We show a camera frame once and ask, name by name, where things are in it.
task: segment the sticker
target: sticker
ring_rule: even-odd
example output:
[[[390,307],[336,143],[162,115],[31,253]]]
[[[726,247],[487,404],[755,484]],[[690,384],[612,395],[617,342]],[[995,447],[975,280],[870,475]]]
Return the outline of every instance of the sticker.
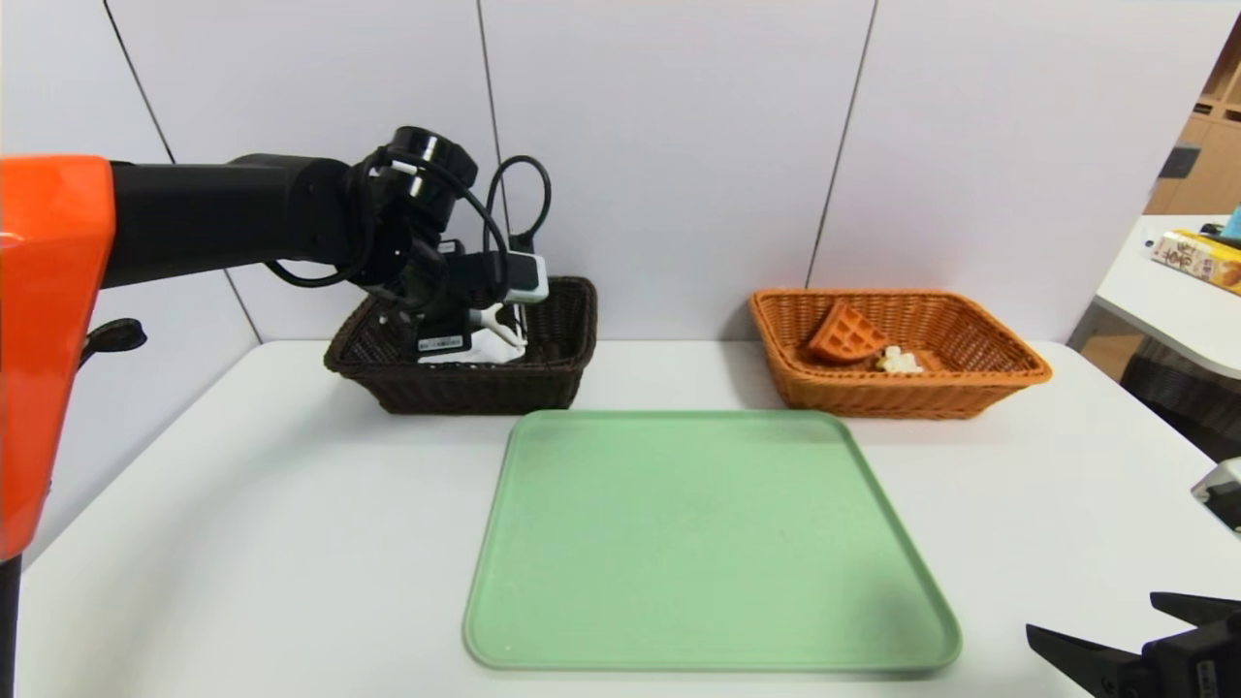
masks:
[[[1220,698],[1220,684],[1215,681],[1215,662],[1198,662],[1198,698]]]
[[[441,349],[460,349],[465,345],[465,338],[455,334],[452,337],[432,337],[418,340],[418,351],[438,351]]]

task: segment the dark brown wicker basket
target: dark brown wicker basket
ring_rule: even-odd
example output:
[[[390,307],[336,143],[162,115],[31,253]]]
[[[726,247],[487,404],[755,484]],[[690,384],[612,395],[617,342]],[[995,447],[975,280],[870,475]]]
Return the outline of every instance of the dark brown wicker basket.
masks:
[[[367,298],[336,333],[324,365],[355,380],[395,415],[524,415],[573,402],[594,354],[598,299],[580,277],[553,277],[526,308],[526,353],[508,364],[418,364],[401,356]]]

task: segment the wicker basket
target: wicker basket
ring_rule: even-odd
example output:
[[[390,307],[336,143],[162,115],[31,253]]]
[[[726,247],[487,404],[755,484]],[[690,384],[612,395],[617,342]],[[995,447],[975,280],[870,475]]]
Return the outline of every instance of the wicker basket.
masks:
[[[594,354],[594,286],[553,277],[547,299],[526,308],[526,353],[508,364],[418,364],[402,359],[367,298],[336,333],[324,365],[355,380],[395,415],[524,415],[565,409]]]
[[[849,302],[926,368],[886,374],[874,359],[825,365],[805,350],[831,303]],[[843,416],[973,417],[1051,368],[973,301],[936,291],[759,291],[750,309],[789,407]]]

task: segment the green tray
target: green tray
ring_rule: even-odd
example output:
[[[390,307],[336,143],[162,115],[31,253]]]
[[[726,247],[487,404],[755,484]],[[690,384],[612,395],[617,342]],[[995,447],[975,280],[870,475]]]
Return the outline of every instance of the green tray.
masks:
[[[822,412],[520,420],[465,611],[499,669],[925,671],[961,630]]]

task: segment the waffle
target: waffle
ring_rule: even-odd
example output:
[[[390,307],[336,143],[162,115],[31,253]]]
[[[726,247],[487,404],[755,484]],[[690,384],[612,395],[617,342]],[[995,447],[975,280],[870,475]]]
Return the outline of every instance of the waffle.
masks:
[[[889,344],[891,340],[866,315],[849,303],[836,301],[807,349],[824,361],[844,364],[860,361]]]

